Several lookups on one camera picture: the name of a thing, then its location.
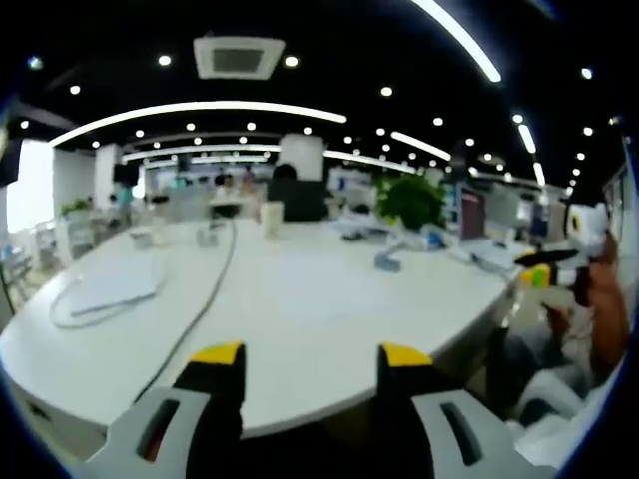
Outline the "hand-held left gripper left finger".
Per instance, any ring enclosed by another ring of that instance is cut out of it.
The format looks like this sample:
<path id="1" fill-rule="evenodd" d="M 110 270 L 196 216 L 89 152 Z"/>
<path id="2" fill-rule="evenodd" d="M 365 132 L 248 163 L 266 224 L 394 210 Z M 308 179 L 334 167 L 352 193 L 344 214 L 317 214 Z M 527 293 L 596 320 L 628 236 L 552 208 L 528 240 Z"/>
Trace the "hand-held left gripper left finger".
<path id="1" fill-rule="evenodd" d="M 238 461 L 246 392 L 240 341 L 194 354 L 173 385 L 144 393 L 76 478 L 221 478 Z"/>

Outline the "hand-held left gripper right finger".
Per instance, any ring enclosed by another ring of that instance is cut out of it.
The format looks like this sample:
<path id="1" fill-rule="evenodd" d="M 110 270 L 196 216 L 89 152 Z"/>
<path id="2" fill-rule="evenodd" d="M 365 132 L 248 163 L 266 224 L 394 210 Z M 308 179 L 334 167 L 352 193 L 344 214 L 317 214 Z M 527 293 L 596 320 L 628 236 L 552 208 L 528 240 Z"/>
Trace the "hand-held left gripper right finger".
<path id="1" fill-rule="evenodd" d="M 510 432 L 419 350 L 383 343 L 377 354 L 381 469 L 394 478 L 552 478 L 515 450 Z"/>

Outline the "person's right hand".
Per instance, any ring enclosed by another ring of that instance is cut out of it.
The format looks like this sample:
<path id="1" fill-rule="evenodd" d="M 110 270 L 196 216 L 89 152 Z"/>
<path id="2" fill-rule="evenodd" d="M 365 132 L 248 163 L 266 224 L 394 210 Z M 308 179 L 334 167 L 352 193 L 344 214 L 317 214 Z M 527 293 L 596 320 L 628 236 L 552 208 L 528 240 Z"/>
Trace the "person's right hand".
<path id="1" fill-rule="evenodd" d="M 581 309 L 546 308 L 552 336 L 585 388 L 608 379 L 623 358 L 630 337 L 624 295 L 616 277 L 617 242 L 606 235 L 602 255 L 588 266 L 589 306 Z"/>

